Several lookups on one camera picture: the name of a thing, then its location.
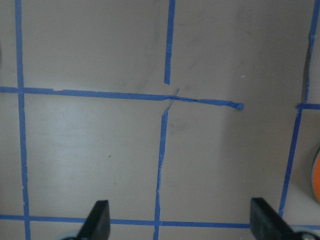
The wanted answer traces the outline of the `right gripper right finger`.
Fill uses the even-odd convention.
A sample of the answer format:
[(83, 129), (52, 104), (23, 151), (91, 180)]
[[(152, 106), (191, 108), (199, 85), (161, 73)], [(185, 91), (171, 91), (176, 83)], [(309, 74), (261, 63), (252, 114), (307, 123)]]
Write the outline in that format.
[(250, 200), (249, 224), (256, 240), (307, 240), (307, 232), (294, 231), (261, 197)]

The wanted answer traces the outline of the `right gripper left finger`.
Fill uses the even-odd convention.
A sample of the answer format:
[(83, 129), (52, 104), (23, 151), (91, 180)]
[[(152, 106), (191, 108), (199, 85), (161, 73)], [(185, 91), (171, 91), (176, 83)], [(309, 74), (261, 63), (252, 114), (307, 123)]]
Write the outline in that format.
[(111, 233), (110, 208), (108, 200), (98, 200), (80, 231), (76, 240), (108, 240)]

